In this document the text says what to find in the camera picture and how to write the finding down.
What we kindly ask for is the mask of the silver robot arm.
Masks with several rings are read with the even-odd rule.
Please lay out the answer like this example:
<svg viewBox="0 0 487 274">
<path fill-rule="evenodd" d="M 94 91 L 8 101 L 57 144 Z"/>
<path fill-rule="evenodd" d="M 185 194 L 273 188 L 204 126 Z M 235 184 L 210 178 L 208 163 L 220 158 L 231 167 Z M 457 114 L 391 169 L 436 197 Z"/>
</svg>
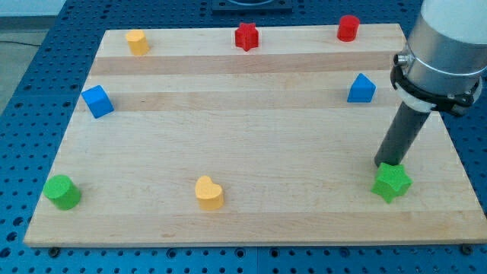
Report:
<svg viewBox="0 0 487 274">
<path fill-rule="evenodd" d="M 420 113 L 462 116 L 482 93 L 486 71 L 486 0 L 424 0 L 391 84 Z"/>
</svg>

